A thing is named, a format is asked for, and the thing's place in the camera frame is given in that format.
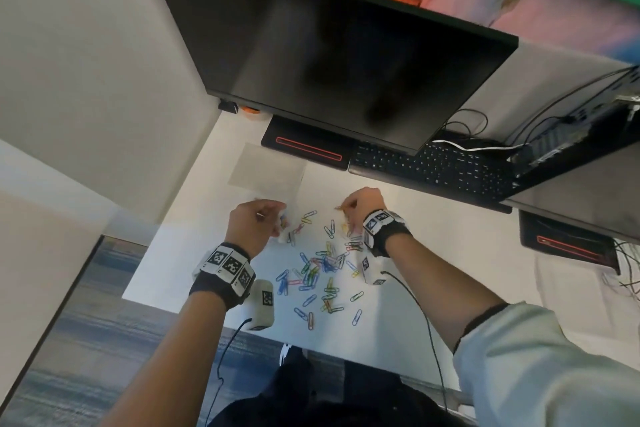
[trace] floor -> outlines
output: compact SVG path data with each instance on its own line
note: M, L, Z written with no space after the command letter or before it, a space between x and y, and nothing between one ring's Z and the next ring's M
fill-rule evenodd
M0 427L95 425L154 352L175 314L122 299L146 247L105 237L79 285L14 394ZM233 334L224 329L216 365ZM230 402L255 396L276 370L282 344L240 333L220 368L225 384L212 416ZM310 353L319 399L340 401L343 364ZM405 383L438 399L438 390ZM199 426L218 387L215 366Z

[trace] hand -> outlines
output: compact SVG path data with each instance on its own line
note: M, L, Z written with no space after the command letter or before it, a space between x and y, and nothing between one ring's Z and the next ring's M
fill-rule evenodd
M260 253L269 237L278 237L278 213L287 205L270 199L256 199L238 204L229 214L229 225L225 241L241 246L249 259Z
M372 212L387 209L377 187L363 187L352 193L340 206L349 221L349 231L362 233L362 222Z

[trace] monitor stand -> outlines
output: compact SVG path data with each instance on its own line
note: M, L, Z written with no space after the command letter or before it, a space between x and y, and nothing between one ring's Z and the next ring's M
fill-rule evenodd
M346 171L357 140L274 115L262 146Z

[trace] person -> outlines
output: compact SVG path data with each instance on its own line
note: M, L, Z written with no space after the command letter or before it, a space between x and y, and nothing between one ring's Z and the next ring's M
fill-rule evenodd
M283 208L277 201L240 204L230 214L225 243L252 259L270 236L278 235L275 225ZM342 210L358 233L365 220L370 225L372 213L390 214L375 188L357 190ZM507 304L421 245L405 227L388 229L377 248L394 261L453 351L460 388L473 399L480 426L638 425L640 372L584 352L564 337L550 310ZM102 427L196 425L228 308L224 295L206 287L192 289L176 323ZM343 403L311 402L311 370L300 350L292 348L260 396L230 404L210 425L459 425L397 375L350 362L345 364Z

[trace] black pants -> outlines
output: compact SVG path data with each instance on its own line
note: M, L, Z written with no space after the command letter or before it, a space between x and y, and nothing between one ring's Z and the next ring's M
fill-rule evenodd
M229 404L209 427L462 425L398 375L348 361L343 404L310 405L313 368L292 352L260 395Z

